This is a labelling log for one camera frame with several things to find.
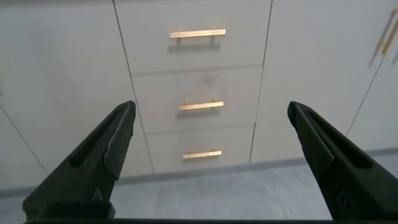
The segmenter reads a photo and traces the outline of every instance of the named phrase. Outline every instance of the baseboard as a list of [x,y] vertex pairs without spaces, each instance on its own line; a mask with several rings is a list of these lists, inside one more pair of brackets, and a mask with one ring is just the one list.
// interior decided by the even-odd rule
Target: baseboard
[[[388,155],[398,154],[398,148],[370,150],[366,151],[366,153],[371,157],[388,156]],[[296,158],[296,159],[284,159],[284,160],[270,161],[270,162],[258,162],[252,164],[230,166],[230,167],[218,167],[218,168],[210,168],[202,170],[181,171],[181,172],[173,172],[167,174],[150,174],[150,175],[143,175],[136,177],[122,177],[116,182],[116,186],[140,184],[146,182],[159,182],[159,181],[175,180],[175,179],[185,179],[193,177],[203,177],[206,175],[247,172],[251,170],[260,170],[260,169],[275,169],[280,167],[300,166],[305,164],[307,164],[305,158]],[[0,190],[0,199],[10,198],[10,197],[25,197],[29,195],[34,189],[35,187]]]

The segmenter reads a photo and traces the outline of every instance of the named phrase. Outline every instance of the gold drawer handle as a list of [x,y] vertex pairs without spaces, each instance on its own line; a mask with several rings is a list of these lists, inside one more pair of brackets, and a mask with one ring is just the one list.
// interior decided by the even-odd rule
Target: gold drawer handle
[[190,153],[183,155],[183,159],[193,159],[199,157],[210,157],[210,156],[219,156],[221,155],[221,151],[211,151],[211,152],[201,152],[201,153]]
[[186,38],[186,37],[213,37],[217,35],[225,35],[226,30],[198,30],[186,32],[173,32],[170,33],[170,39]]
[[197,105],[182,105],[178,107],[179,111],[183,110],[196,110],[196,109],[203,109],[203,108],[214,108],[224,106],[224,101],[220,102],[211,102],[211,103],[201,103]]
[[[398,8],[395,8],[395,9],[392,11],[392,16],[394,16],[395,13],[398,13]],[[392,43],[392,40],[394,40],[394,37],[395,37],[396,34],[397,34],[397,31],[398,31],[398,18],[397,18],[397,20],[396,20],[396,23],[395,23],[394,26],[392,27],[392,30],[391,30],[390,36],[389,36],[388,39],[387,39],[387,42],[384,44],[383,51],[381,52],[383,55],[387,54],[388,49],[390,48],[390,45],[391,45],[391,43]]]

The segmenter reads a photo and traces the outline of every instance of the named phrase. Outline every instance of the drawer front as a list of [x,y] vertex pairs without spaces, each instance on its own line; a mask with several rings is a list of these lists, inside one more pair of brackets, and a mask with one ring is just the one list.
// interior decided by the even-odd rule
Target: drawer front
[[[116,0],[133,75],[191,68],[262,65],[271,0]],[[215,37],[170,33],[225,29]]]
[[[251,124],[256,120],[262,68],[133,77],[147,133]],[[224,106],[179,111],[212,101]]]
[[[253,125],[178,133],[149,134],[147,142],[155,173],[249,163]],[[184,155],[221,155],[184,159]]]

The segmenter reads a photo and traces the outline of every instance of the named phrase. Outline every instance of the cabinet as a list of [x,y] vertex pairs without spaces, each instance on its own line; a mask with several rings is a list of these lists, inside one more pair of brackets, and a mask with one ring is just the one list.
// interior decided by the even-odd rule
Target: cabinet
[[0,190],[36,186],[46,177],[24,140],[0,108]]
[[395,37],[348,133],[348,138],[363,150],[398,147],[397,59]]
[[272,3],[251,162],[303,156],[290,101],[348,133],[382,61],[378,43],[396,2]]
[[[113,2],[7,1],[0,21],[0,104],[51,172],[115,106],[135,101]],[[137,113],[122,175],[151,173]]]
[[[132,75],[261,66],[271,0],[123,1],[115,6]],[[225,29],[171,39],[170,33]]]

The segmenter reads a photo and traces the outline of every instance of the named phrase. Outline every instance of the gray floor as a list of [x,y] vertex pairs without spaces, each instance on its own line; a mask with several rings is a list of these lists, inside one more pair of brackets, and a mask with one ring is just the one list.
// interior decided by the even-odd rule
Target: gray floor
[[[398,177],[398,155],[375,158]],[[23,223],[24,197],[0,200],[2,223]],[[118,218],[324,219],[331,216],[308,166],[115,187]]]

